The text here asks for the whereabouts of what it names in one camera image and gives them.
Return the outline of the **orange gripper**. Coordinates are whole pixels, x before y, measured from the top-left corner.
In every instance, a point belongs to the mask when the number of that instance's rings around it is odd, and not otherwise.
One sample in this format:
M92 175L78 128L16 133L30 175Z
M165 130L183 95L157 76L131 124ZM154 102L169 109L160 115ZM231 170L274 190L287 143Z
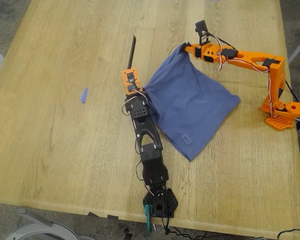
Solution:
M212 44L211 42L205 45L184 43L181 45L179 53L192 54L194 58L203 60L209 63L224 63L226 57L220 54L225 47L219 44Z

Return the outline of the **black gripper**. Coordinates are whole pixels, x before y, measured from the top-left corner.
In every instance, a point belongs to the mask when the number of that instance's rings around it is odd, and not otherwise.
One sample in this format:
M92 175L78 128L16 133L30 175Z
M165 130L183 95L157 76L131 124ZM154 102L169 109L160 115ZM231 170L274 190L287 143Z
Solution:
M125 103L125 109L130 112L132 118L144 118L150 115L147 99L143 96L131 97Z

